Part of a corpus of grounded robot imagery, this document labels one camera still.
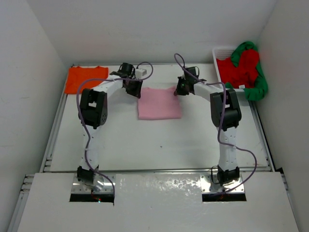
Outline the pink t shirt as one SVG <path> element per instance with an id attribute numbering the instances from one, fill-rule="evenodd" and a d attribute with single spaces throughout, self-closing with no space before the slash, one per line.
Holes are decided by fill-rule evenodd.
<path id="1" fill-rule="evenodd" d="M 178 97 L 174 95 L 175 90 L 175 86 L 167 89 L 143 88 L 138 99 L 138 119 L 180 119 L 182 109 Z"/>

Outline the orange t shirt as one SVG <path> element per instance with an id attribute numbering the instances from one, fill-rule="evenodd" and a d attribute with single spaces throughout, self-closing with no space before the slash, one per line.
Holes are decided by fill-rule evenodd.
<path id="1" fill-rule="evenodd" d="M 107 79 L 109 76 L 109 68 L 96 66 L 94 68 L 83 68 L 80 66 L 69 68 L 66 81 L 65 94 L 76 94 L 79 86 L 89 79 Z"/>

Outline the red t shirt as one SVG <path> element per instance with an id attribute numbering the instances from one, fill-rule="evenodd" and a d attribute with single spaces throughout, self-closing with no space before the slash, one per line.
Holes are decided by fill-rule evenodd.
<path id="1" fill-rule="evenodd" d="M 238 65 L 233 64 L 232 58 L 216 59 L 221 81 L 227 88 L 254 88 L 258 77 L 256 66 L 259 54 L 253 49 L 241 53 Z"/>

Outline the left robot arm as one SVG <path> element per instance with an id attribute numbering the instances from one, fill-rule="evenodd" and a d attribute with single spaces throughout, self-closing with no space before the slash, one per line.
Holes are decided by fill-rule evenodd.
<path id="1" fill-rule="evenodd" d="M 107 79 L 93 78 L 93 81 L 99 81 L 97 86 L 81 90 L 88 83 L 84 81 L 78 88 L 81 96 L 76 96 L 76 100 L 78 117 L 84 129 L 84 154 L 77 169 L 77 179 L 84 185 L 94 188 L 101 182 L 100 177 L 112 183 L 109 177 L 98 171 L 99 150 L 96 137 L 107 121 L 108 98 L 123 88 L 127 94 L 139 99 L 144 78 L 147 78 L 145 69 L 123 63 Z"/>

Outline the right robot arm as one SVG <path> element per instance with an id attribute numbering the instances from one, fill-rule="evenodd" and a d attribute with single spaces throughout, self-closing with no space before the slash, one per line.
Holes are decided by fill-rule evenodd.
<path id="1" fill-rule="evenodd" d="M 220 89 L 217 83 L 194 80 L 192 77 L 178 77 L 174 95 L 194 94 L 210 102 L 211 120 L 217 128 L 220 156 L 217 165 L 217 182 L 220 186 L 239 179 L 236 158 L 236 131 L 242 118 L 237 94 L 232 89 Z"/>

